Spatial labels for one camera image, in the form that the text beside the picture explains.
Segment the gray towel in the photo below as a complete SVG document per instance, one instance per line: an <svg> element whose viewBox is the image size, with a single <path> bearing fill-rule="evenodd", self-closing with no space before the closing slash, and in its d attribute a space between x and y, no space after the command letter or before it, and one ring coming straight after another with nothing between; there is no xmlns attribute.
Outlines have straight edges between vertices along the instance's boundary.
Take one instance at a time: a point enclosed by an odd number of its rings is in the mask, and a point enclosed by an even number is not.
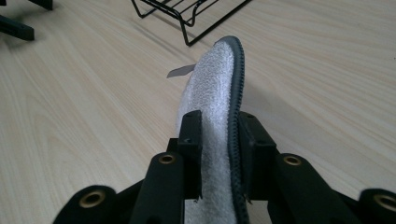
<svg viewBox="0 0 396 224"><path fill-rule="evenodd" d="M203 199L186 201L187 224L248 223L237 135L244 68L239 40L223 37L195 65L183 92L177 132L183 115L193 110L202 111L203 125Z"/></svg>

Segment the mounting hole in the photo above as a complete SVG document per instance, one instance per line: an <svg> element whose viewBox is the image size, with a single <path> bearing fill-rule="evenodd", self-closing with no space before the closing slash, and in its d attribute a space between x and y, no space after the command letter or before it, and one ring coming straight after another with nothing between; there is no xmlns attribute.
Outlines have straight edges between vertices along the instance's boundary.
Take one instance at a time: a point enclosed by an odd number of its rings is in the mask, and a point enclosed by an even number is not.
<svg viewBox="0 0 396 224"><path fill-rule="evenodd" d="M284 157L283 161L285 163L287 163L288 165L301 165L300 159L298 159L297 157L293 157L293 156Z"/></svg>
<svg viewBox="0 0 396 224"><path fill-rule="evenodd" d="M171 164L176 161L176 158L172 155L163 155L160 157L160 163L162 164Z"/></svg>
<svg viewBox="0 0 396 224"><path fill-rule="evenodd" d="M382 207L384 207L390 211L396 212L396 199L395 198L392 198L385 194L376 194L374 196L374 200L376 203L378 203Z"/></svg>
<svg viewBox="0 0 396 224"><path fill-rule="evenodd" d="M105 197L106 194L101 189L92 191L91 193L84 195L84 197L79 200L79 206L83 208L95 207L96 205L100 204L105 199Z"/></svg>

